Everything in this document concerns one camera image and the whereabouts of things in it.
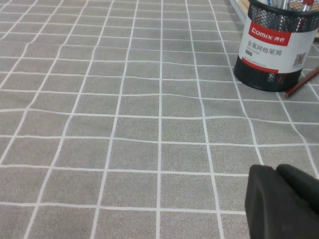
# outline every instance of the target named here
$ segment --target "black object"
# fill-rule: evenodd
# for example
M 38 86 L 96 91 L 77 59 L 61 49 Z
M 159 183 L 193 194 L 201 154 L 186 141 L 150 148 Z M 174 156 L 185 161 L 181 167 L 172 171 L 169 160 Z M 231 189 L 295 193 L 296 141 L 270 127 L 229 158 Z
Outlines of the black object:
M 255 23 L 284 32 L 309 32 L 319 27 L 319 11 L 292 11 L 275 8 L 262 4 L 257 0 L 250 0 L 248 17 Z M 297 84 L 302 70 L 292 73 L 268 73 L 252 68 L 237 57 L 234 67 L 236 78 L 252 88 L 270 91 L 286 91 Z
M 286 164 L 253 165 L 245 210 L 251 239 L 318 239 L 319 180 Z

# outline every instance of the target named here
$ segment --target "pen cap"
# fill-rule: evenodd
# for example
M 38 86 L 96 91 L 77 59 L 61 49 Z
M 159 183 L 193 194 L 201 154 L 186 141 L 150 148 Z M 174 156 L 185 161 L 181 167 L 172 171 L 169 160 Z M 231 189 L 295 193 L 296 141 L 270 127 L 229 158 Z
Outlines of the pen cap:
M 306 5 L 313 5 L 314 4 L 314 0 L 304 0 L 303 1 L 303 4 L 306 4 Z

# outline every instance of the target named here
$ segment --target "red label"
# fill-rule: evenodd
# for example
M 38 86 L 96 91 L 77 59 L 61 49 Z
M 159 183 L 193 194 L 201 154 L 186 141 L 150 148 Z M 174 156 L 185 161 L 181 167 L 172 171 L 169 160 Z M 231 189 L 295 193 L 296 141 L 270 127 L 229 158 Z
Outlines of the red label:
M 290 32 L 275 31 L 253 21 L 250 24 L 248 34 L 258 40 L 278 46 L 287 46 L 291 36 Z

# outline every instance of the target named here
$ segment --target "black rubber piece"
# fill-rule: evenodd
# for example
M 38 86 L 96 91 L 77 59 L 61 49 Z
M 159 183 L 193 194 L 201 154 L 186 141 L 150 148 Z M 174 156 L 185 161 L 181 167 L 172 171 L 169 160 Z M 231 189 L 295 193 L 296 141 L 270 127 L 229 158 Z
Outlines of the black rubber piece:
M 319 180 L 288 164 L 280 164 L 276 171 L 319 215 Z
M 245 210 L 251 239 L 319 238 L 319 216 L 271 167 L 251 166 Z

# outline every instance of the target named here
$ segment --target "white label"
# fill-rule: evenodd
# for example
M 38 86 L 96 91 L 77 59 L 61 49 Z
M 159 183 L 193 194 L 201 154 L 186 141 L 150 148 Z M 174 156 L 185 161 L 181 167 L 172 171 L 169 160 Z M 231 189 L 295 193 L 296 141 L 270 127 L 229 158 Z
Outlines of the white label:
M 238 55 L 247 65 L 258 70 L 295 72 L 303 68 L 317 31 L 275 31 L 247 17 Z

